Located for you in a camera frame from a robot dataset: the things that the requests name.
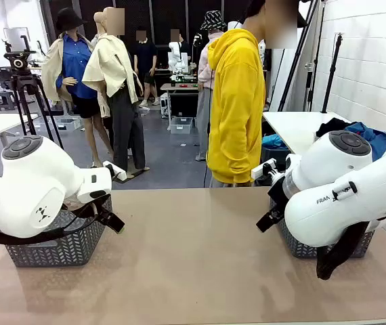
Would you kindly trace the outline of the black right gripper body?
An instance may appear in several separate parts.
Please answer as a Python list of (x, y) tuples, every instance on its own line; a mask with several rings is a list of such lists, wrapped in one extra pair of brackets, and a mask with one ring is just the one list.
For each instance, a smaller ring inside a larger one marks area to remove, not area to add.
[(283, 182), (285, 176), (282, 176), (277, 180), (268, 191), (268, 196), (270, 197), (271, 209), (270, 213), (272, 217), (283, 217), (286, 204), (289, 199), (284, 193)]

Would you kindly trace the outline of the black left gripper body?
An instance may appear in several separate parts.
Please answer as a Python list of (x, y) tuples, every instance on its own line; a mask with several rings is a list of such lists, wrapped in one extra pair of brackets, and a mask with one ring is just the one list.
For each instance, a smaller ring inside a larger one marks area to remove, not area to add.
[(91, 203), (91, 208), (97, 221), (109, 221), (112, 217), (111, 195), (107, 194), (95, 199)]

